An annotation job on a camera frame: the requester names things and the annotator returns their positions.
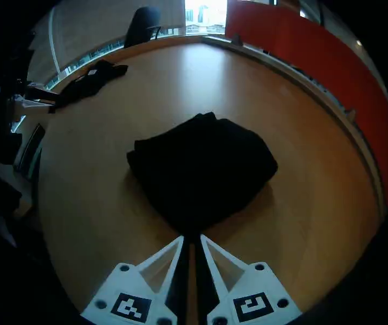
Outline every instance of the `red panel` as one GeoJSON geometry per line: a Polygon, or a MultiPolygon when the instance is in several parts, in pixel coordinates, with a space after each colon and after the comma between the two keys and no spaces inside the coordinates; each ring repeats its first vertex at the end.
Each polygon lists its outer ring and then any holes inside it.
{"type": "Polygon", "coordinates": [[[361,59],[323,27],[281,7],[228,0],[225,34],[299,67],[345,107],[377,161],[388,205],[388,100],[361,59]]]}

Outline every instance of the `folded black cloth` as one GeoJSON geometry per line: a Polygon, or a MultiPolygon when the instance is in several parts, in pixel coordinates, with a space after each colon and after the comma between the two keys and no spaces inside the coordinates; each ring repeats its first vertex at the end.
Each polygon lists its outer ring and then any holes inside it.
{"type": "Polygon", "coordinates": [[[50,108],[49,113],[54,113],[58,108],[77,102],[83,98],[94,96],[110,80],[124,76],[128,66],[115,66],[101,60],[91,66],[85,75],[68,83],[50,108]]]}
{"type": "Polygon", "coordinates": [[[135,141],[127,159],[150,203],[189,238],[246,207],[278,169],[256,133],[213,113],[135,141]]]}

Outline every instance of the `black office chair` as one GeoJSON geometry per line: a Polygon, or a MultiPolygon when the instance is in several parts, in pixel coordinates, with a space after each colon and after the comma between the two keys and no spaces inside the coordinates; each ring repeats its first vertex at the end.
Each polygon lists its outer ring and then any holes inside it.
{"type": "Polygon", "coordinates": [[[146,6],[137,9],[128,28],[124,48],[150,41],[154,32],[156,39],[161,29],[160,17],[161,13],[157,8],[146,6]]]}

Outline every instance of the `wooden table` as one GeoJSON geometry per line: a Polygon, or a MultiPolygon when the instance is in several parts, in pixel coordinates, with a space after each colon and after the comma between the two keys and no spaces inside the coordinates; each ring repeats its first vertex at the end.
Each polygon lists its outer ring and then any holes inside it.
{"type": "MultiPolygon", "coordinates": [[[[247,263],[267,262],[302,311],[313,306],[380,223],[370,175],[337,120],[281,75],[206,44],[121,63],[129,65],[124,77],[57,113],[43,140],[40,217],[76,307],[117,263],[138,264],[178,236],[130,172],[134,140],[209,111],[259,134],[279,171],[243,212],[205,234],[247,263]]],[[[192,323],[195,296],[191,290],[192,323]]]]}

